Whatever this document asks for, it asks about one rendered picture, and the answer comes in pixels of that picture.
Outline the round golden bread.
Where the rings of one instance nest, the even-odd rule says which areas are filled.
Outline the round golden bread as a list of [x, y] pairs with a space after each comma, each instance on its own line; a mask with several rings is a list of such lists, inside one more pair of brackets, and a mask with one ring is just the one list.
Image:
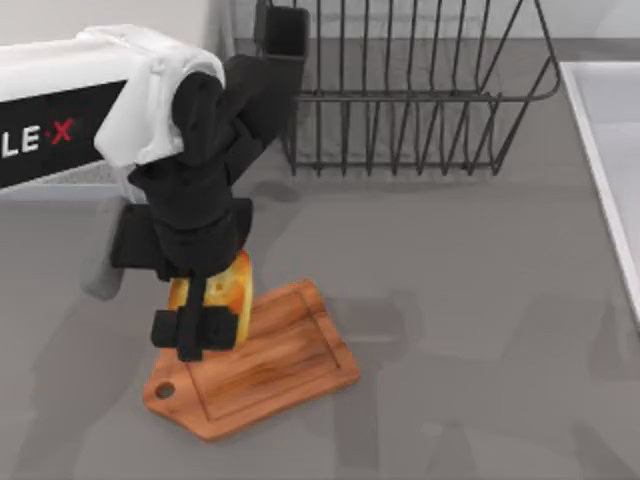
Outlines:
[[[152, 341], [159, 348], [176, 348], [178, 320], [184, 318], [189, 290], [188, 278], [170, 281], [168, 309], [156, 312]], [[248, 337], [253, 298], [252, 264], [241, 250], [231, 266], [207, 279], [202, 316], [198, 325], [198, 346], [203, 350], [229, 351]]]

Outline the wooden cutting board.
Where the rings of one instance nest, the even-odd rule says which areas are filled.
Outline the wooden cutting board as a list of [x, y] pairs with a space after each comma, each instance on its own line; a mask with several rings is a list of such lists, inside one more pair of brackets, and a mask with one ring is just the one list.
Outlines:
[[303, 279], [255, 300], [249, 337], [238, 348], [190, 363], [160, 351], [142, 401], [197, 438], [215, 441], [359, 378], [319, 289]]

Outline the white sink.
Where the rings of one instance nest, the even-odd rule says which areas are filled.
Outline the white sink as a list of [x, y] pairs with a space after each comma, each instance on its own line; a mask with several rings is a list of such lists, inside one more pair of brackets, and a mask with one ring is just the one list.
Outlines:
[[564, 61], [560, 70], [640, 331], [640, 61]]

